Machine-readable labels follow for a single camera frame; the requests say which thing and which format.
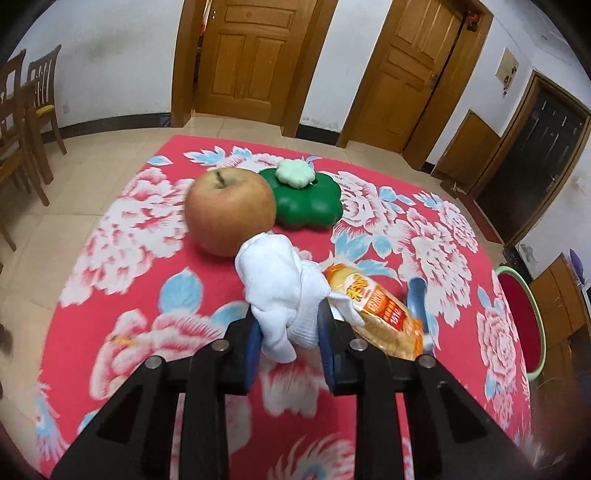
red floral tablecloth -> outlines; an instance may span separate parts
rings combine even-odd
[[[409,279],[425,278],[436,357],[507,435],[517,444],[527,441],[529,388],[517,331],[486,252],[453,203],[339,161],[176,136],[130,179],[87,240],[61,294],[37,397],[44,474],[145,358],[191,355],[244,316],[233,261],[194,247],[183,199],[191,180],[208,168],[260,171],[282,158],[303,158],[342,188],[345,215],[331,231],[283,232],[300,255],[324,268],[354,263],[402,298]],[[287,365],[262,357],[251,394],[227,397],[226,408],[232,478],[352,478],[355,399],[331,396],[318,350],[299,349]],[[407,430],[402,440],[410,479]],[[177,428],[173,479],[179,441]]]

door frame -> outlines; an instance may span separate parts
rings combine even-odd
[[[388,22],[393,14],[394,4],[398,1],[403,0],[394,0],[384,24]],[[492,25],[493,15],[479,0],[451,0],[446,3],[460,12],[473,11],[479,13],[480,21],[478,30],[475,33],[470,32],[462,23],[462,30],[439,83],[401,153],[404,160],[415,170],[421,169],[451,118],[476,66],[480,51]],[[382,28],[343,130],[337,140],[336,145],[338,147],[345,148],[347,146],[355,122],[359,119],[363,106],[367,103],[368,96],[372,92],[372,84],[379,72],[382,58],[389,43],[386,36],[382,35],[383,32]]]
[[[541,89],[549,90],[554,95],[556,95],[561,101],[569,105],[569,107],[576,110],[579,114],[583,115],[585,118],[583,129],[579,135],[579,139],[571,153],[567,163],[565,164],[562,172],[558,175],[556,182],[552,188],[546,193],[546,196],[536,208],[535,212],[526,221],[523,227],[519,229],[519,231],[513,235],[508,241],[505,243],[505,247],[514,247],[516,246],[519,241],[521,241],[526,234],[531,230],[531,228],[535,225],[535,223],[542,217],[544,212],[550,206],[550,203],[556,198],[559,191],[562,189],[566,181],[569,179],[570,174],[572,173],[574,167],[576,166],[581,153],[583,152],[585,145],[587,144],[587,140],[589,139],[589,134],[591,133],[591,110],[584,106],[578,99],[576,99],[573,95],[569,92],[564,90],[560,85],[554,83],[548,77],[545,77],[540,72],[533,71],[530,76],[530,80],[525,88],[525,92],[523,97],[521,98],[509,125],[505,129],[503,136],[499,140],[498,148],[496,149],[494,155],[492,156],[489,164],[486,166],[485,170],[482,172],[476,183],[472,186],[469,190],[468,195],[474,200],[476,204],[476,198],[482,191],[482,189],[488,184],[488,181],[492,178],[492,176],[496,173],[498,168],[501,166],[501,162],[505,159],[509,150],[517,140],[517,136],[523,129],[526,120],[528,119],[534,104],[536,97]]]
[[[317,0],[291,80],[280,121],[285,137],[295,137],[312,76],[320,57],[338,0]],[[197,41],[207,0],[184,0],[174,50],[171,126],[184,127],[191,119]]]

door panel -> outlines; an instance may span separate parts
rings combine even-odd
[[[373,55],[382,58],[370,85],[351,140],[401,152],[441,75],[462,17],[441,0],[395,0]]]
[[[566,167],[583,123],[580,113],[540,90],[515,143],[476,199],[505,242],[544,201]]]
[[[316,0],[214,0],[198,112],[278,124]]]

blue gripper pad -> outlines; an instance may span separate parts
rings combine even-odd
[[[412,278],[408,282],[407,307],[414,318],[423,323],[423,332],[428,333],[427,311],[425,309],[425,295],[427,282],[420,277]]]
[[[320,347],[320,357],[322,358],[324,379],[331,393],[335,393],[335,354],[330,343],[329,329],[334,321],[328,300],[322,300],[318,305],[318,345]]]
[[[259,358],[261,356],[262,332],[261,327],[256,320],[252,322],[251,331],[248,336],[248,343],[244,353],[244,386],[250,391],[256,378],[256,372],[259,367]]]

apple stem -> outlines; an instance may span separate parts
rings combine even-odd
[[[222,184],[222,188],[223,189],[226,188],[227,187],[226,180],[223,179],[222,173],[219,170],[216,170],[216,177],[217,177],[218,182]]]

